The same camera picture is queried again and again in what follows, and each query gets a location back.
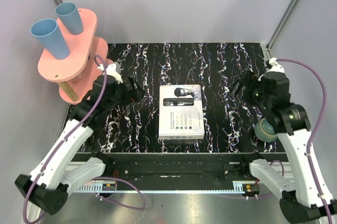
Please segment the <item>white clipper kit box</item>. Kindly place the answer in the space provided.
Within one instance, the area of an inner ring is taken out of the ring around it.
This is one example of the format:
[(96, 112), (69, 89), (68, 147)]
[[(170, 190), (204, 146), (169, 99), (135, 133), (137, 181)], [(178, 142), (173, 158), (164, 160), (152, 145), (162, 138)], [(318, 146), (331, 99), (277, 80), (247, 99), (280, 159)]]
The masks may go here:
[[(164, 98), (193, 98), (193, 106), (163, 106)], [(162, 85), (159, 88), (158, 138), (190, 143), (204, 139), (200, 85)]]

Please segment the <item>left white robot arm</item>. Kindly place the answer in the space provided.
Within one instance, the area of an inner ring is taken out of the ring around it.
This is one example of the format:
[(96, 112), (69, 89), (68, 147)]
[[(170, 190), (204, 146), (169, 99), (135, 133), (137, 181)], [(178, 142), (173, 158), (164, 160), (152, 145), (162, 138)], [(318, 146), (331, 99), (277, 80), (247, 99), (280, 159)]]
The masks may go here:
[(54, 215), (78, 187), (97, 177), (110, 179), (114, 174), (114, 159), (99, 151), (91, 153), (75, 171), (67, 174), (65, 170), (80, 146), (101, 129), (113, 108), (138, 103), (143, 97), (144, 90), (132, 76), (121, 83), (110, 75), (99, 76), (73, 108), (62, 134), (45, 158), (29, 175), (20, 174), (16, 178), (15, 186), (25, 201)]

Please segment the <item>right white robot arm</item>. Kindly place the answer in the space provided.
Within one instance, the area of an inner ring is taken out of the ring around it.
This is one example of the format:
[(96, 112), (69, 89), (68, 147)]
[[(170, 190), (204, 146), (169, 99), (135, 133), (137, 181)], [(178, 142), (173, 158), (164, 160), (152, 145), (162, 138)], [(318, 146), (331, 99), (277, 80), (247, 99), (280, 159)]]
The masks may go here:
[(282, 143), (293, 174), (293, 181), (275, 171), (265, 159), (255, 159), (239, 166), (245, 180), (253, 177), (265, 184), (280, 204), (289, 223), (304, 223), (323, 217), (332, 223), (336, 199), (326, 187), (319, 170), (309, 117), (304, 107), (290, 101), (290, 81), (283, 72), (268, 71), (259, 76), (245, 70), (230, 86), (231, 95), (242, 93), (242, 100), (257, 106)]

